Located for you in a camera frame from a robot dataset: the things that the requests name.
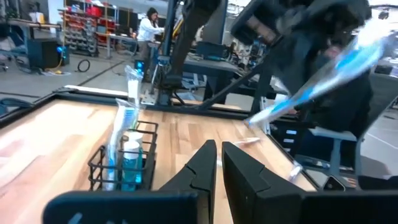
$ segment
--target wooden tabletop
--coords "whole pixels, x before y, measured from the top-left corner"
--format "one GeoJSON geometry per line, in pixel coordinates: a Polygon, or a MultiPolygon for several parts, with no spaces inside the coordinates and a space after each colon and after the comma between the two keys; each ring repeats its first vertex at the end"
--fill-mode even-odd
{"type": "MultiPolygon", "coordinates": [[[[69,190],[87,190],[87,161],[106,142],[116,110],[115,106],[57,100],[0,130],[1,223],[40,223],[49,200],[69,190]]],[[[159,124],[154,189],[173,177],[208,139],[216,141],[221,158],[223,141],[257,136],[261,142],[243,150],[283,178],[293,167],[265,134],[248,131],[241,121],[149,110],[140,114],[140,120],[159,124]]],[[[315,190],[302,175],[296,184],[315,190]]],[[[221,167],[215,223],[231,223],[221,167]]]]}

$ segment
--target white shirt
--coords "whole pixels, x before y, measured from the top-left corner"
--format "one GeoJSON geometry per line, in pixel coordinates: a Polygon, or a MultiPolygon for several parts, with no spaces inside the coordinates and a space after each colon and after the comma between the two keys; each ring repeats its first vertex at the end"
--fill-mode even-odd
{"type": "Polygon", "coordinates": [[[155,34],[163,33],[164,28],[160,28],[155,24],[155,27],[152,25],[151,21],[148,18],[141,19],[138,30],[138,41],[154,41],[155,34]]]}

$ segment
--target black tray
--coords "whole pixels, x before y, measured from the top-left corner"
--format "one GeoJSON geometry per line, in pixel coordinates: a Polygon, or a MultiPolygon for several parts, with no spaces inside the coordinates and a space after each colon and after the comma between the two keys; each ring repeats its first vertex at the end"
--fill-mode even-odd
{"type": "MultiPolygon", "coordinates": [[[[128,168],[123,168],[121,166],[121,159],[122,156],[119,156],[120,160],[118,161],[117,166],[107,166],[106,161],[104,159],[106,158],[106,146],[101,146],[90,158],[88,161],[88,166],[90,167],[90,174],[88,176],[88,180],[90,181],[90,190],[102,190],[103,188],[103,183],[114,183],[116,185],[116,190],[120,190],[122,184],[129,184],[129,185],[136,185],[136,189],[145,189],[145,190],[150,190],[152,187],[152,180],[154,177],[154,171],[155,171],[155,150],[156,150],[156,139],[157,139],[157,128],[158,128],[157,123],[151,123],[151,122],[146,122],[146,121],[138,121],[137,123],[137,128],[136,129],[130,129],[129,131],[137,131],[140,133],[144,134],[143,140],[149,139],[148,141],[143,141],[142,142],[142,147],[144,148],[144,153],[142,154],[143,162],[142,162],[142,168],[141,169],[128,169],[128,168]],[[140,126],[142,127],[143,124],[146,124],[147,126],[153,126],[153,128],[147,128],[151,129],[153,131],[145,131],[141,130],[140,126]],[[117,173],[117,178],[118,180],[106,180],[106,173],[108,170],[114,170],[117,173]],[[124,170],[129,170],[129,171],[141,171],[142,172],[142,182],[141,183],[136,183],[136,182],[123,182],[121,181],[121,175],[124,170]]],[[[135,153],[137,154],[138,152],[125,152],[123,151],[123,142],[127,141],[128,137],[123,136],[120,142],[120,148],[119,154],[123,153],[135,153]]]]}

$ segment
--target concrete floor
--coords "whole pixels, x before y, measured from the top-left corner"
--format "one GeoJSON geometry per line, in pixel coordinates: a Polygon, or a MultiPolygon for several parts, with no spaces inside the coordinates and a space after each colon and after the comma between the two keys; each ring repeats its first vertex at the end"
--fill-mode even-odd
{"type": "MultiPolygon", "coordinates": [[[[85,57],[71,55],[70,65],[63,67],[68,76],[39,76],[20,71],[14,62],[5,62],[7,72],[0,72],[0,99],[13,97],[26,101],[35,101],[38,97],[49,94],[52,90],[65,85],[80,85],[89,78],[94,78],[83,86],[126,91],[124,66],[132,65],[131,58],[114,54],[112,60],[106,60],[104,50],[99,58],[88,58],[91,68],[86,73],[76,72],[77,64],[85,57]]],[[[240,106],[248,110],[252,97],[229,94],[226,104],[240,106]]],[[[369,130],[362,147],[364,175],[382,177],[398,175],[398,111],[388,111],[381,116],[369,130]]]]}

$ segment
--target woman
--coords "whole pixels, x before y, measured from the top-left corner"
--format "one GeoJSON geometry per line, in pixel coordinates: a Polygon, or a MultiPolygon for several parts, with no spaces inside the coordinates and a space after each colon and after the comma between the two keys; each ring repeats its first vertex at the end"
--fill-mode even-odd
{"type": "Polygon", "coordinates": [[[148,69],[150,68],[150,47],[149,42],[155,41],[155,35],[161,34],[164,28],[160,28],[157,25],[157,11],[153,7],[147,11],[147,17],[143,18],[139,24],[138,30],[138,46],[139,46],[139,58],[144,61],[144,81],[149,82],[150,76],[148,75],[148,69]]]}

